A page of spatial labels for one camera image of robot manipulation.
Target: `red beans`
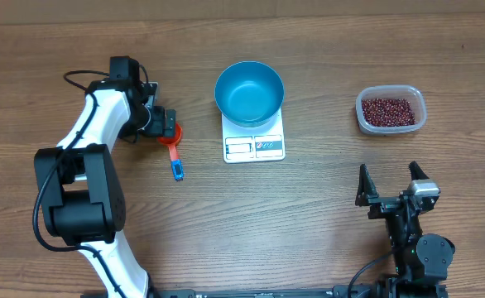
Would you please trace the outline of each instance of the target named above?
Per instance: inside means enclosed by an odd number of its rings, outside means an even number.
[[[366,121],[376,127],[414,125],[415,117],[406,99],[368,99],[362,101]]]

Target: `tabletop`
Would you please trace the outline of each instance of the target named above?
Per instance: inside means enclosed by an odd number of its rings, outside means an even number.
[[[381,195],[396,195],[418,161],[441,188],[421,227],[456,245],[449,293],[485,296],[485,14],[446,14],[0,26],[0,297],[103,289],[79,253],[36,242],[33,156],[54,147],[84,106],[62,74],[107,71],[113,55],[146,66],[159,103],[176,109],[184,129],[179,183],[154,140],[113,149],[125,234],[158,288],[346,284],[390,249],[383,220],[354,206],[359,166],[367,164]],[[285,83],[284,161],[223,161],[214,84],[240,60],[270,65]],[[359,131],[355,99],[382,84],[422,92],[421,130]],[[393,270],[388,261],[359,280]]]

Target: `blue plastic bowl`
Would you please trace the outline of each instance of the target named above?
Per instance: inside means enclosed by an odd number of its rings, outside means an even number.
[[[270,120],[281,108],[285,87],[280,76],[266,64],[238,62],[228,67],[215,85],[218,109],[233,123],[256,127]]]

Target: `container of red beads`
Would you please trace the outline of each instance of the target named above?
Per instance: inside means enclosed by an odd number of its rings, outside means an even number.
[[[389,135],[418,130],[426,122],[425,100],[409,85],[364,89],[357,97],[360,130],[370,135]]]

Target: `clear plastic container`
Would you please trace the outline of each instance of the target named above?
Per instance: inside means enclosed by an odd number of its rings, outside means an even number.
[[[375,127],[364,118],[362,101],[368,99],[406,99],[415,115],[415,125],[401,127]],[[409,85],[385,85],[364,89],[357,97],[357,119],[360,131],[370,135],[388,135],[418,130],[426,122],[425,100],[421,92]]]

